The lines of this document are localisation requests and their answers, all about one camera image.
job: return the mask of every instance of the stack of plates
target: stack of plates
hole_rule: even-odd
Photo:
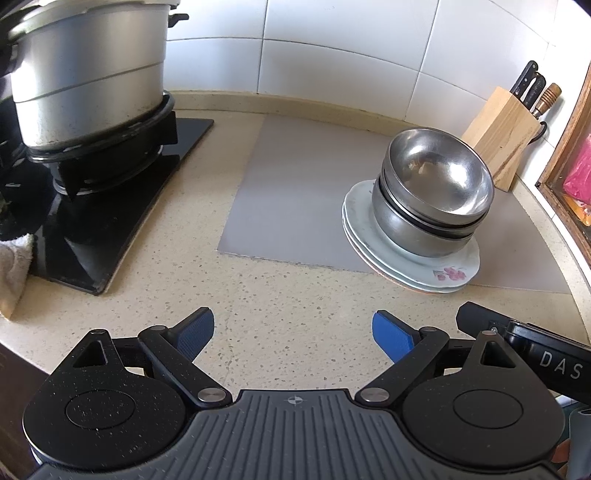
[[[415,290],[451,293],[478,273],[480,252],[472,238],[460,251],[428,258],[407,252],[379,227],[372,206],[373,180],[354,185],[343,203],[343,228],[357,254],[381,275]]]

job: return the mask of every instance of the knife block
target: knife block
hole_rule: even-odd
[[[491,171],[495,187],[507,192],[521,154],[540,130],[539,121],[515,95],[497,87],[462,135]]]

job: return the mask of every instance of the metal bowl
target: metal bowl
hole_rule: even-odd
[[[434,128],[396,135],[382,168],[398,202],[427,222],[468,225],[489,210],[495,196],[491,173],[478,154]]]
[[[394,208],[394,210],[396,210],[400,215],[402,215],[413,225],[429,233],[432,233],[433,235],[444,236],[446,238],[464,238],[465,236],[473,234],[474,231],[476,231],[476,228],[482,223],[484,217],[486,216],[486,214],[484,214],[476,222],[472,222],[469,225],[459,225],[452,227],[443,226],[439,223],[434,222],[426,222],[419,216],[415,215],[414,212],[405,208],[404,205],[402,205],[398,201],[398,199],[392,194],[392,191],[388,186],[388,182],[384,178],[384,172],[382,172],[382,176],[378,180],[382,195],[384,195],[384,198],[392,206],[392,208]]]
[[[374,183],[371,201],[375,219],[386,236],[413,254],[422,257],[444,257],[460,250],[472,237],[468,235],[464,238],[445,238],[413,225],[384,198],[379,187],[379,177]]]

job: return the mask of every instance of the pink plastic bag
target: pink plastic bag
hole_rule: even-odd
[[[572,198],[591,205],[591,134],[583,142],[563,188]]]

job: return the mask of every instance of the white cloth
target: white cloth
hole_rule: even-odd
[[[0,316],[10,318],[25,287],[33,255],[34,237],[28,233],[0,242]]]

